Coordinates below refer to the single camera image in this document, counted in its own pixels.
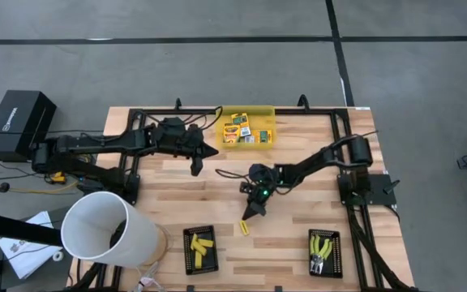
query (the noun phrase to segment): paper sheet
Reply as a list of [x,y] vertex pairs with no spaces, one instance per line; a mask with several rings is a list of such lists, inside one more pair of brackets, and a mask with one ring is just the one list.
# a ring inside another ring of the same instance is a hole
[[[27,222],[49,228],[54,227],[51,223],[51,220],[49,219],[49,214],[46,211],[38,213],[36,216],[27,220]],[[17,277],[19,277],[19,279],[26,279],[40,266],[42,266],[47,260],[49,260],[55,252],[60,251],[62,249],[62,247],[48,247],[45,244],[29,243],[24,240],[10,238],[1,238],[0,248],[2,249],[7,259],[10,259],[15,256],[15,258],[10,260],[10,264],[12,268],[14,268],[14,271],[17,274]]]

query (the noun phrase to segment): concrete floor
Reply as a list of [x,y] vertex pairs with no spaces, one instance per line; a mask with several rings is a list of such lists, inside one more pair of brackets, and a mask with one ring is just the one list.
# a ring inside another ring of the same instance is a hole
[[[467,35],[467,1],[336,0],[342,36]],[[324,1],[0,0],[0,38],[330,35]],[[343,44],[354,101],[373,109],[417,287],[467,291],[467,42]],[[53,129],[101,129],[112,105],[343,105],[332,43],[0,46],[7,89],[43,91]],[[0,168],[0,175],[13,174]],[[37,178],[15,187],[44,187]],[[77,195],[0,193],[21,218]],[[15,291],[54,290],[64,272]]]

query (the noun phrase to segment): yellow block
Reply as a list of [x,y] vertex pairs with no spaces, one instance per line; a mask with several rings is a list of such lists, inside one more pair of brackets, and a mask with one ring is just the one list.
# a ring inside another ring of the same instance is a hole
[[214,242],[212,240],[208,240],[208,239],[198,238],[198,243],[201,244],[204,247],[213,247],[214,246]]
[[198,240],[198,236],[196,234],[194,234],[192,236],[192,243],[191,243],[191,250],[192,251],[194,250],[194,243],[195,243],[196,240]]
[[246,224],[246,222],[244,220],[241,220],[239,222],[239,225],[241,226],[241,231],[244,235],[248,235],[250,234],[250,230],[248,229],[248,225]]
[[198,251],[195,251],[195,268],[201,268],[201,265],[203,264],[203,256],[198,253]]
[[202,256],[206,256],[207,255],[207,249],[204,248],[201,244],[199,244],[197,241],[195,241],[194,243],[192,243],[192,246],[194,246],[194,249],[200,253]]

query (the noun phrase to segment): wooden table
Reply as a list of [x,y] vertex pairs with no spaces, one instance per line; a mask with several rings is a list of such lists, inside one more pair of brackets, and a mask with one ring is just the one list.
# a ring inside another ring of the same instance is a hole
[[[105,134],[120,134],[126,128],[128,112],[128,107],[110,108]],[[349,117],[353,133],[364,134],[375,129],[368,109],[351,108]],[[212,120],[213,116],[209,116],[208,122]],[[161,261],[156,275],[167,290],[186,290],[188,285],[195,286],[197,291],[274,290],[275,286],[282,286],[284,291],[359,290],[347,212],[340,202],[336,184],[336,167],[312,174],[288,195],[274,195],[268,201],[266,217],[249,219],[251,233],[242,235],[238,223],[246,207],[246,195],[238,190],[239,180],[222,178],[214,169],[245,174],[253,163],[297,163],[333,141],[327,116],[277,115],[276,123],[277,143],[273,150],[220,149],[218,155],[204,160],[198,177],[191,176],[191,163],[183,158],[159,154],[140,160],[141,188],[136,208],[164,225],[174,237],[174,246]],[[214,127],[204,132],[206,142],[213,147],[216,147],[215,134]],[[384,163],[377,136],[371,135],[369,140],[374,158],[370,172],[382,173]],[[113,167],[118,165],[119,157],[118,154],[99,155],[97,163]],[[379,253],[403,282],[413,285],[397,218],[385,207],[370,206],[369,212]],[[219,271],[187,276],[182,230],[211,224],[216,231]],[[309,276],[309,229],[340,231],[343,279]],[[368,282],[373,286],[368,255],[362,249]],[[84,262],[81,274],[90,265]],[[76,260],[71,266],[74,279],[75,269]],[[108,267],[106,286],[110,285],[111,277],[112,267]],[[130,290],[138,280],[137,271],[124,269],[120,290]]]

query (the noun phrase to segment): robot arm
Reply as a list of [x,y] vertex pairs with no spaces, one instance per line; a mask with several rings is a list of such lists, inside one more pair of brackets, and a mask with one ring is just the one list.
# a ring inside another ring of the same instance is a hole
[[[341,161],[338,152],[347,146],[350,161]],[[273,192],[287,194],[304,178],[327,166],[338,166],[343,170],[355,170],[372,165],[371,147],[368,139],[361,135],[346,136],[297,164],[276,164],[273,168],[254,164],[250,167],[248,177],[251,182],[241,182],[240,192],[248,194],[248,206],[242,216],[243,220],[256,214],[265,215],[265,205]],[[281,193],[277,188],[287,188]]]
[[39,174],[62,171],[91,179],[98,182],[97,186],[79,188],[82,191],[112,191],[134,204],[139,176],[126,174],[118,167],[104,169],[78,158],[80,154],[97,153],[121,153],[132,157],[154,153],[183,156],[191,158],[191,174],[197,176],[203,168],[203,159],[216,155],[218,151],[204,143],[203,131],[196,124],[186,129],[180,118],[165,118],[157,125],[124,131],[121,135],[82,134],[80,137],[64,135],[46,139],[32,146],[32,169]]

